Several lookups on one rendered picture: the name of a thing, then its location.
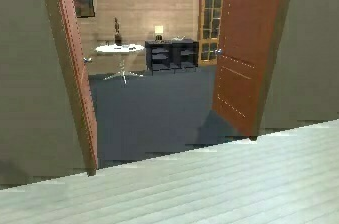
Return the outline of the wooden glazed door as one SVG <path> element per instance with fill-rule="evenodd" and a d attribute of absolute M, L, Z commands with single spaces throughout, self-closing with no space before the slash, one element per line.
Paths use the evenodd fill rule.
<path fill-rule="evenodd" d="M 215 65 L 223 0 L 199 0 L 198 63 Z"/>

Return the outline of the framed wall picture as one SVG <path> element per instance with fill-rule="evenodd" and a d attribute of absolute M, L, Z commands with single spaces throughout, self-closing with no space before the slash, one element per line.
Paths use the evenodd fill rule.
<path fill-rule="evenodd" d="M 74 0 L 76 16 L 89 18 L 95 16 L 94 0 Z"/>

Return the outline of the black shelf cabinet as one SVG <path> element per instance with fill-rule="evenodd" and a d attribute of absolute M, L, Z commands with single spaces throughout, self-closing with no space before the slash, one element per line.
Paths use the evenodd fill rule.
<path fill-rule="evenodd" d="M 146 68 L 155 71 L 196 69 L 199 43 L 192 39 L 146 41 Z"/>

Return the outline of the red-brown room door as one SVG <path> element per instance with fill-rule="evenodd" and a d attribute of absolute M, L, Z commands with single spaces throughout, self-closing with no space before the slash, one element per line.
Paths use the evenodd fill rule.
<path fill-rule="evenodd" d="M 212 109 L 242 136 L 259 135 L 289 1 L 223 1 Z"/>
<path fill-rule="evenodd" d="M 97 120 L 74 0 L 44 0 L 88 176 L 98 168 Z"/>

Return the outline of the white round table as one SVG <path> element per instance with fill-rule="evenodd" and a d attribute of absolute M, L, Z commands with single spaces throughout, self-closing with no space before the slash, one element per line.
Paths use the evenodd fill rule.
<path fill-rule="evenodd" d="M 113 75 L 104 78 L 104 81 L 121 77 L 123 84 L 127 84 L 127 76 L 139 77 L 139 74 L 125 70 L 125 58 L 130 54 L 139 53 L 145 49 L 144 46 L 139 44 L 126 44 L 126 45 L 101 45 L 95 48 L 97 53 L 117 55 L 119 59 L 119 71 Z"/>

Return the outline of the dark statuette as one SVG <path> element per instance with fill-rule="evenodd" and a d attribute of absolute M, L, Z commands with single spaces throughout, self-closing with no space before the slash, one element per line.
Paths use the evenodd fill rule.
<path fill-rule="evenodd" d="M 122 37 L 120 34 L 120 25 L 118 23 L 118 19 L 115 17 L 114 18 L 114 27 L 115 27 L 115 44 L 117 46 L 122 46 Z"/>

